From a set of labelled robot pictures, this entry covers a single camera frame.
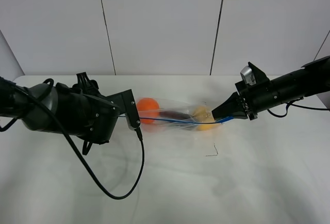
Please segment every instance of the transparent plastic bag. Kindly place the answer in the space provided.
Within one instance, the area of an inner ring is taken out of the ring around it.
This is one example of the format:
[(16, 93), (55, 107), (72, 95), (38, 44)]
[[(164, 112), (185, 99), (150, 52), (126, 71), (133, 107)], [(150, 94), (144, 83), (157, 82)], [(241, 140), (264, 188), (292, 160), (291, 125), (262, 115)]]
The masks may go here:
[(226, 121), (215, 121), (211, 109), (205, 104), (188, 105), (171, 100), (141, 98), (137, 103), (137, 109), (142, 129), (147, 132), (169, 129), (205, 131), (214, 129)]

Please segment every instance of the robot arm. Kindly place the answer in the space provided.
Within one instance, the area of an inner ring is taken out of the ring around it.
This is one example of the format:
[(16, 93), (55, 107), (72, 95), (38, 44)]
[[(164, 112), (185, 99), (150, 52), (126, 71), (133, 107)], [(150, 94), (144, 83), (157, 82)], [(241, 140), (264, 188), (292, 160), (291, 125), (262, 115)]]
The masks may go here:
[[(131, 90), (110, 96), (98, 91), (96, 81), (88, 79), (86, 73), (77, 75), (78, 83), (72, 88), (52, 79), (31, 88), (28, 92), (44, 104), (60, 121), (69, 135), (84, 140), (82, 153), (87, 155), (93, 143), (109, 142), (117, 118), (125, 114), (131, 129), (139, 132), (140, 119)], [(29, 99), (15, 91), (14, 83), (0, 78), (0, 116), (22, 119), (33, 131), (61, 133), (53, 119)]]
[(212, 111), (213, 117), (253, 120), (261, 111), (330, 90), (330, 56), (302, 67), (271, 81), (249, 62), (241, 71), (242, 81), (235, 84), (237, 92)]

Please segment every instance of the white backdrop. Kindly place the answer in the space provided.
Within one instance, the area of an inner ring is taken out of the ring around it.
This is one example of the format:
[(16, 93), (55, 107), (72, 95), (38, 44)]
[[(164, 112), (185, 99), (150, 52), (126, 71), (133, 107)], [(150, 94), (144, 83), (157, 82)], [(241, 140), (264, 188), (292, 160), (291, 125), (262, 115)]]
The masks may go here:
[(268, 75), (297, 70), (329, 28), (329, 0), (224, 0), (212, 74), (237, 74), (248, 61)]
[(0, 76), (12, 81), (22, 75), (23, 71), (0, 30)]
[(220, 3), (103, 0), (117, 74), (209, 74)]
[[(330, 55), (330, 37), (327, 36), (326, 40), (324, 41), (324, 44), (322, 45), (316, 59), (320, 59), (324, 56)], [(318, 94), (318, 97), (321, 99), (321, 101), (325, 104), (327, 108), (330, 108), (330, 92), (324, 92), (321, 94)]]
[(26, 74), (114, 74), (100, 0), (0, 0), (0, 29)]

